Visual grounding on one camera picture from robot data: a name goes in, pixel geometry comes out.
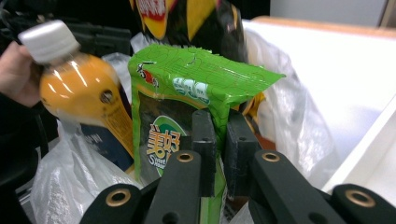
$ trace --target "finger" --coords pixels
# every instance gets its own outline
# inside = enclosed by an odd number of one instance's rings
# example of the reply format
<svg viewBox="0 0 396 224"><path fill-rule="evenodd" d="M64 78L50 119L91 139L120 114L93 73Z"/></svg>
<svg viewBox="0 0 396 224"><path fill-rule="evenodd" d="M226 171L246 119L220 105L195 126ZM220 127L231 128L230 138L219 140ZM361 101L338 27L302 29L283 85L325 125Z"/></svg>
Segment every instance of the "finger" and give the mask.
<svg viewBox="0 0 396 224"><path fill-rule="evenodd" d="M33 61L26 47L21 47L15 41L11 42L3 52L0 64L5 68L28 66Z"/></svg>

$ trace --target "orange drink bottle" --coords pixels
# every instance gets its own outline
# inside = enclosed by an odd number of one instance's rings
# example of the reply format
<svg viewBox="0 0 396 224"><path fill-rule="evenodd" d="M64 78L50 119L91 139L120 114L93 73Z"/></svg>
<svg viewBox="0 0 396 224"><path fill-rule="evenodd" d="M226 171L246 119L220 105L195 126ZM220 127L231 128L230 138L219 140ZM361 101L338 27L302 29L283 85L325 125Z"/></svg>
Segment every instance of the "orange drink bottle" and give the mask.
<svg viewBox="0 0 396 224"><path fill-rule="evenodd" d="M76 123L94 149L129 173L134 165L131 106L113 67L79 51L62 21L39 24L19 35L36 63L45 66L41 102Z"/></svg>

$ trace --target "white plastic bag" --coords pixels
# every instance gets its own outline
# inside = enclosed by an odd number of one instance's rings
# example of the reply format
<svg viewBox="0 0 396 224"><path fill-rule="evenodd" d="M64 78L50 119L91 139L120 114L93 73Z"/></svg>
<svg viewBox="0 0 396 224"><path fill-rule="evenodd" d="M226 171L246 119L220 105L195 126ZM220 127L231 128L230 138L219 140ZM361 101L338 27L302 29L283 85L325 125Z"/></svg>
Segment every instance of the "white plastic bag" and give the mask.
<svg viewBox="0 0 396 224"><path fill-rule="evenodd" d="M79 223L95 197L117 183L141 189L120 168L89 148L82 135L65 134L39 163L31 192L40 224Z"/></svg>
<svg viewBox="0 0 396 224"><path fill-rule="evenodd" d="M264 92L258 111L261 135L274 140L276 149L320 189L341 163L331 133L289 56L254 30L245 32L249 62L287 76Z"/></svg>

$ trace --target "snack bag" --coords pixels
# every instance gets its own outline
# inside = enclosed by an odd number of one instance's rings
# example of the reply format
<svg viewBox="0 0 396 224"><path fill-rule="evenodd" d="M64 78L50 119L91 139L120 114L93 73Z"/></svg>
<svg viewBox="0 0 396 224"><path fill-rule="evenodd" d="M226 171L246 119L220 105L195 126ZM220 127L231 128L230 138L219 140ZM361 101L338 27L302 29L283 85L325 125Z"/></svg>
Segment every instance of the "snack bag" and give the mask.
<svg viewBox="0 0 396 224"><path fill-rule="evenodd" d="M149 43L210 49L247 63L239 10L225 0L130 0Z"/></svg>
<svg viewBox="0 0 396 224"><path fill-rule="evenodd" d="M261 67L237 63L208 50L150 45L129 61L134 118L136 177L144 184L163 173L191 135L191 115L207 108L218 142L215 196L203 198L201 223L219 223L225 180L220 168L229 111L282 78Z"/></svg>

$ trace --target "green packaging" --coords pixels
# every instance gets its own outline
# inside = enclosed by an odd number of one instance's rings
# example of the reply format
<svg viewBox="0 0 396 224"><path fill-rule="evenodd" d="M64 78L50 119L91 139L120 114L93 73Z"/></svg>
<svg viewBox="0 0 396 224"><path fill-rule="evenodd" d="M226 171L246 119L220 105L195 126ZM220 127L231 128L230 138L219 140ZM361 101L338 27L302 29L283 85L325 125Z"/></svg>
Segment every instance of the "green packaging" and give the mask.
<svg viewBox="0 0 396 224"><path fill-rule="evenodd" d="M129 61L134 119L134 173L147 185L159 178L180 136L191 135L191 114L208 108L218 142L215 196L203 198L201 223L219 223L225 179L220 168L229 110L283 75L237 63L209 50L153 44Z"/></svg>

